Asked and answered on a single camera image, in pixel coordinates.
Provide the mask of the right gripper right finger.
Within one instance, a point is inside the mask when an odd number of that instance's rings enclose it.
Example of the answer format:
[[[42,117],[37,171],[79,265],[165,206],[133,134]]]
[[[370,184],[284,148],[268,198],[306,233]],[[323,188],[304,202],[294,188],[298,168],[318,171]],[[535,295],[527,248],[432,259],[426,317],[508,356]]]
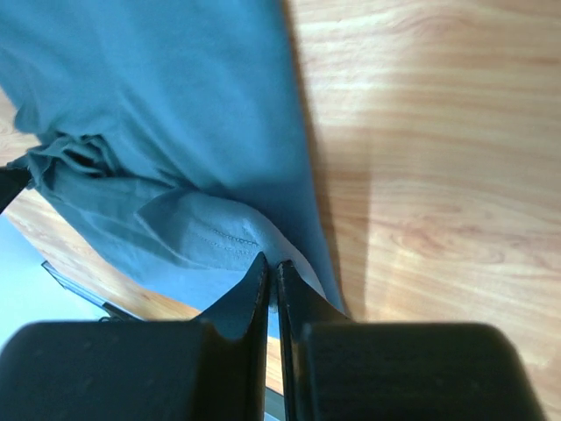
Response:
[[[510,340],[479,323],[358,323],[276,275],[289,420],[542,420]]]

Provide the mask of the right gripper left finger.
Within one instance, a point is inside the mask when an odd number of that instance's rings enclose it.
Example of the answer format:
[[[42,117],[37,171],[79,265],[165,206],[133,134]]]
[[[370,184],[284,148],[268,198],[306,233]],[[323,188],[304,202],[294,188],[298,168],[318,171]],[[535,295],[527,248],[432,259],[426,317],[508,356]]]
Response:
[[[4,420],[261,420],[268,265],[187,321],[36,323],[1,354]]]

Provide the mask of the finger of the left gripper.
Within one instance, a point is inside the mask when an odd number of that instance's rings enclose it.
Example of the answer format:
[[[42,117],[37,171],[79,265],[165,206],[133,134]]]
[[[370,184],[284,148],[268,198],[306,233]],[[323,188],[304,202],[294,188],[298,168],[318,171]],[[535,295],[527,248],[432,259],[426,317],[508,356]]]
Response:
[[[7,168],[0,169],[0,212],[10,205],[10,203],[27,188],[32,175],[27,168]]]

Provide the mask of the grey blue t shirt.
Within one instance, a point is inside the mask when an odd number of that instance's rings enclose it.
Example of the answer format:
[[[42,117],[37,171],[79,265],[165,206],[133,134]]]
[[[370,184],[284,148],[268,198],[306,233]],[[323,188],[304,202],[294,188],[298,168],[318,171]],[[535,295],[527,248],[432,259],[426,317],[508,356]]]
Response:
[[[257,254],[344,301],[279,1],[4,1],[11,166],[111,266],[207,307]]]

